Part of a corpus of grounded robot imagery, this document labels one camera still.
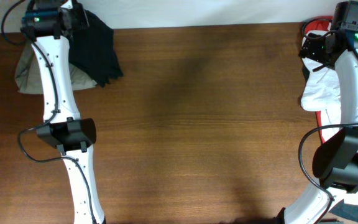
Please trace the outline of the black shorts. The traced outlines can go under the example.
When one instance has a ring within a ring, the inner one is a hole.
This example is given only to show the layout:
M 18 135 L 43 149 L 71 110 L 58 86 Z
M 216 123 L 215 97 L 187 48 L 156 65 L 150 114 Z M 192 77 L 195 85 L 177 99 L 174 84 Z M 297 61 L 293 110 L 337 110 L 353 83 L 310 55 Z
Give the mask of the black shorts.
M 113 47 L 114 30 L 92 12 L 85 13 L 89 27 L 73 33 L 69 62 L 104 87 L 124 76 Z

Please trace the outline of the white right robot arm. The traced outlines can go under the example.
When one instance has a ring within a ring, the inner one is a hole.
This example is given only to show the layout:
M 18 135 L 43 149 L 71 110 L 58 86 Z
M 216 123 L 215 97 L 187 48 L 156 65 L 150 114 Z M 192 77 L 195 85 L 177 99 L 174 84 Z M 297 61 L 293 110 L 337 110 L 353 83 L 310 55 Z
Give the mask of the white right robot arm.
M 275 223 L 322 223 L 339 202 L 358 205 L 358 1 L 339 2 L 326 33 L 305 34 L 300 57 L 337 73 L 341 120 L 314 154 L 309 185 Z

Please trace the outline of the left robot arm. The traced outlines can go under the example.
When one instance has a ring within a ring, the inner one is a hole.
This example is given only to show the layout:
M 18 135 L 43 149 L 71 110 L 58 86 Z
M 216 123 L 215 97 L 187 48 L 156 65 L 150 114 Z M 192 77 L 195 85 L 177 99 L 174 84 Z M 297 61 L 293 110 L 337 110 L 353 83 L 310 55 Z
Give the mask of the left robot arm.
M 81 118 L 69 71 L 69 38 L 89 26 L 77 1 L 30 1 L 22 18 L 21 32 L 37 59 L 44 96 L 43 123 L 34 127 L 39 139 L 59 153 L 74 205 L 75 223 L 105 223 L 93 169 L 96 127 Z

